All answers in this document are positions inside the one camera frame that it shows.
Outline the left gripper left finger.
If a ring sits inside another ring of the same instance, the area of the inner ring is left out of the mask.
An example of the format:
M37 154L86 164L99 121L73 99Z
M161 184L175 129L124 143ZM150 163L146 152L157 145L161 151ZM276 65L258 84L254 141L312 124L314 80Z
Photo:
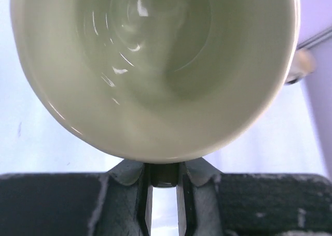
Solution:
M140 162L105 173L1 176L1 235L150 235L151 186Z

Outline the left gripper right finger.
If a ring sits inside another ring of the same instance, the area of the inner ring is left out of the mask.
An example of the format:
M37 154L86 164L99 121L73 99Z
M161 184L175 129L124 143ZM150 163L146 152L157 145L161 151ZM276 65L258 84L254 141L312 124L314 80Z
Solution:
M331 182L316 174L226 174L179 164L180 235L331 235Z

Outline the green mug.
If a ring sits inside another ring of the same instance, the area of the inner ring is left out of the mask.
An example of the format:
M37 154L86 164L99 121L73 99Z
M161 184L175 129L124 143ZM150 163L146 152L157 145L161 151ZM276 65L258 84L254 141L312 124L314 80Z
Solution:
M52 117L116 157L228 145L286 83L300 0L10 0L22 70Z

